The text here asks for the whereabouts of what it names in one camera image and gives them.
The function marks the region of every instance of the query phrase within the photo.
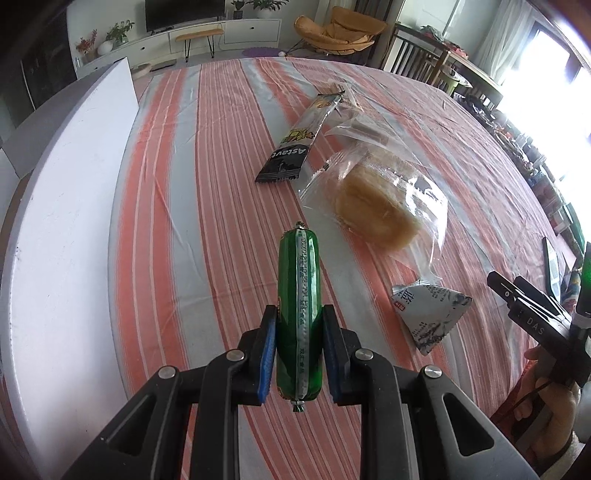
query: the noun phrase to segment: striped tablecloth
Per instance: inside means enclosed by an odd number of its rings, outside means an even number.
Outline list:
[[[279,140],[334,81],[354,85],[449,198],[437,273],[474,298],[429,356],[388,298],[416,274],[314,211],[298,190],[341,149],[319,136],[299,181],[255,184]],[[162,365],[199,367],[258,326],[277,298],[278,242],[302,220],[319,237],[323,302],[362,344],[409,369],[437,364],[488,415],[517,381],[529,340],[486,286],[498,270],[543,284],[541,238],[552,229],[489,134],[443,92],[380,70],[307,59],[219,61],[155,77],[142,97],[113,207],[113,333],[131,396]],[[356,478],[360,414],[327,386],[295,415],[272,388],[241,410],[245,479]]]

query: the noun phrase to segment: triangular cutout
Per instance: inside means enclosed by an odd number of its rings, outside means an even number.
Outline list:
[[[443,402],[452,423],[457,446],[464,457],[493,447],[495,442],[491,436],[453,394],[445,394]]]
[[[138,456],[142,451],[150,418],[156,406],[156,396],[146,395],[125,417],[107,439],[107,445],[127,455]]]

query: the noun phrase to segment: wooden bench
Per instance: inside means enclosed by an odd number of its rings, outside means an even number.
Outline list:
[[[216,35],[223,35],[223,28],[211,28],[209,30],[201,30],[200,32],[185,33],[175,38],[175,41],[184,41],[185,48],[185,63],[189,61],[189,50],[191,50],[191,40],[194,38],[207,37],[207,44],[209,45],[209,53],[212,58],[216,56],[216,44],[213,41],[213,37]]]

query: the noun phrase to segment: silver bolt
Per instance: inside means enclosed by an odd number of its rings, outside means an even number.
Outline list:
[[[162,367],[158,370],[158,376],[163,380],[167,380],[168,378],[172,378],[177,374],[177,371],[174,367],[167,365],[166,367]]]
[[[360,348],[355,351],[355,356],[358,360],[371,360],[374,357],[374,353],[369,348]]]
[[[226,358],[231,362],[239,362],[240,360],[244,360],[244,352],[242,350],[230,350],[226,353]]]
[[[443,375],[443,372],[441,371],[441,368],[436,365],[427,365],[425,367],[425,375],[429,378],[439,378]]]

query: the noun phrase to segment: human hand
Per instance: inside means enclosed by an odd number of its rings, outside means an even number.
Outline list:
[[[537,360],[540,350],[540,346],[531,348],[525,352],[524,356],[528,360]],[[547,378],[536,380],[534,370],[534,368],[530,368],[523,376],[517,401],[548,381]],[[538,438],[531,445],[538,461],[542,461],[561,451],[569,441],[573,430],[577,401],[573,392],[568,387],[556,383],[551,383],[543,388],[538,392],[538,395],[548,405],[548,408],[553,414],[548,426],[542,430]],[[515,419],[526,419],[531,415],[531,412],[532,403],[528,398],[515,409]]]

